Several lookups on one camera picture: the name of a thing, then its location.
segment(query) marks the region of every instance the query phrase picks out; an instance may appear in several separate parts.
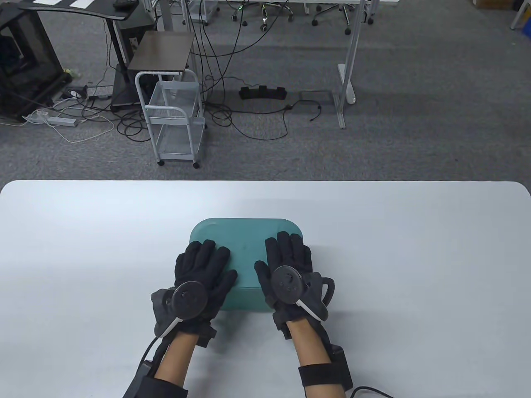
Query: paper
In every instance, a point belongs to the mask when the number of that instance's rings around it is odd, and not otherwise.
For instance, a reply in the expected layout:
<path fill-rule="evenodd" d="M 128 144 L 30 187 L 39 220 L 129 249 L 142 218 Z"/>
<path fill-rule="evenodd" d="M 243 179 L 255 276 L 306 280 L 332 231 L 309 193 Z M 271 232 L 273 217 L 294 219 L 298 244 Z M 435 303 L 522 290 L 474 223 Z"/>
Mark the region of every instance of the paper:
<path fill-rule="evenodd" d="M 60 3 L 61 0 L 35 0 L 34 4 L 46 4 L 46 5 L 56 5 L 57 3 Z"/>
<path fill-rule="evenodd" d="M 70 4 L 70 7 L 82 8 L 83 10 L 85 10 L 89 5 L 92 4 L 93 1 L 94 0 L 75 0 L 75 2 Z"/>

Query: power strip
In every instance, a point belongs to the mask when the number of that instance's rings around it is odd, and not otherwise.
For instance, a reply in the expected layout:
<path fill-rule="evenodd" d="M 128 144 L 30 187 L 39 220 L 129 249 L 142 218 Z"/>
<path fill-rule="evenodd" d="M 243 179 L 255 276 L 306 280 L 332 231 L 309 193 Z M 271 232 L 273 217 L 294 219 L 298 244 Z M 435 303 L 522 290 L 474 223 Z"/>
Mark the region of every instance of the power strip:
<path fill-rule="evenodd" d="M 71 119 L 69 117 L 49 117 L 48 123 L 50 123 L 53 126 L 75 127 L 78 123 L 78 120 Z"/>
<path fill-rule="evenodd" d="M 34 114 L 25 118 L 28 122 L 33 124 L 50 124 L 52 126 L 67 126 L 75 127 L 77 125 L 77 119 L 71 119 L 69 117 L 53 117 L 48 116 L 48 112 L 38 110 Z"/>

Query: hand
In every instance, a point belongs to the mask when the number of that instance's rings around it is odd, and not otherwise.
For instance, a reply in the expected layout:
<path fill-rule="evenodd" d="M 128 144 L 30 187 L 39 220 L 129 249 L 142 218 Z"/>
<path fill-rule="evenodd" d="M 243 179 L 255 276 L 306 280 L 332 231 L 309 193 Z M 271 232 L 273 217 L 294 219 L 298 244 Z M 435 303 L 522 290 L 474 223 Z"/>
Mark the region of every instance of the hand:
<path fill-rule="evenodd" d="M 286 322 L 296 321 L 309 315 L 298 305 L 286 304 L 278 299 L 271 286 L 271 275 L 281 265 L 289 265 L 301 275 L 313 272 L 312 252 L 309 247 L 304 246 L 300 235 L 294 233 L 290 236 L 287 232 L 279 232 L 277 239 L 266 239 L 265 247 L 268 263 L 257 261 L 254 264 L 254 270 L 266 303 L 275 310 L 273 319 L 277 324 L 277 329 L 282 330 L 288 339 L 290 335 Z"/>
<path fill-rule="evenodd" d="M 176 318 L 172 307 L 172 296 L 175 290 L 186 282 L 199 282 L 207 292 L 208 300 L 201 313 L 191 319 L 177 323 L 171 329 L 171 335 L 179 331 L 200 336 L 198 345 L 206 346 L 216 331 L 210 327 L 210 322 L 218 314 L 223 302 L 232 286 L 236 282 L 238 273 L 230 270 L 224 273 L 230 257 L 230 250 L 220 247 L 216 250 L 213 240 L 205 240 L 203 244 L 191 242 L 184 253 L 179 254 L 175 263 L 175 287 L 161 289 L 151 295 L 153 311 L 157 324 L 155 335 L 162 336 L 168 326 Z M 195 298 L 185 298 L 184 304 L 194 304 Z"/>

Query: computer case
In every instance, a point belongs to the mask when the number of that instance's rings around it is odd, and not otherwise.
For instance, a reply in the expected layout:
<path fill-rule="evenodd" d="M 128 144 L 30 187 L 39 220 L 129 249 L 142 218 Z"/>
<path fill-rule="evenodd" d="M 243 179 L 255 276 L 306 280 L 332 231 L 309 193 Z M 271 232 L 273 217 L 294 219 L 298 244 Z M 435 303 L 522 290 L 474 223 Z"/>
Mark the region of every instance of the computer case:
<path fill-rule="evenodd" d="M 71 80 L 37 12 L 0 4 L 0 115 L 23 120 Z"/>

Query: office chair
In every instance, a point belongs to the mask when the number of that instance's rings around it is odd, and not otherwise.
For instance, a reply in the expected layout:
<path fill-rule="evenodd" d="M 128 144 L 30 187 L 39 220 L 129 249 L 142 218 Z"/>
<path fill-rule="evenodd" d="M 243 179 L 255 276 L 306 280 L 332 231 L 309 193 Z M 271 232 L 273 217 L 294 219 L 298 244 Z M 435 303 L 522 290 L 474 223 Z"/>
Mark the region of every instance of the office chair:
<path fill-rule="evenodd" d="M 232 16 L 230 17 L 232 19 L 233 22 L 236 22 L 238 20 L 238 12 L 248 8 L 248 7 L 251 7 L 251 6 L 255 6 L 255 5 L 259 5 L 261 8 L 262 8 L 262 21 L 263 21 L 263 24 L 260 26 L 260 30 L 262 32 L 265 32 L 267 31 L 267 28 L 268 28 L 268 25 L 267 25 L 267 19 L 268 19 L 268 14 L 267 14 L 267 7 L 274 7 L 274 8 L 279 8 L 279 12 L 281 12 L 283 9 L 286 9 L 287 12 L 289 13 L 288 15 L 288 21 L 289 22 L 292 22 L 293 21 L 293 11 L 290 7 L 288 7 L 288 5 L 286 4 L 282 4 L 282 3 L 276 3 L 276 2 L 243 2 L 242 4 L 240 4 L 240 6 L 234 10 L 234 13 L 232 14 Z M 242 21 L 242 26 L 247 26 L 247 21 Z"/>
<path fill-rule="evenodd" d="M 354 10 L 353 5 L 335 4 L 323 10 L 323 8 L 321 7 L 321 4 L 318 4 L 315 9 L 317 10 L 317 14 L 313 16 L 312 26 L 317 26 L 319 24 L 319 22 L 316 19 L 319 15 L 326 14 L 327 12 L 332 11 L 332 10 L 339 10 L 339 12 L 343 12 L 343 15 L 345 16 L 345 21 L 347 22 L 347 28 L 345 29 L 345 34 L 350 34 L 350 18 L 348 17 L 348 12 Z"/>

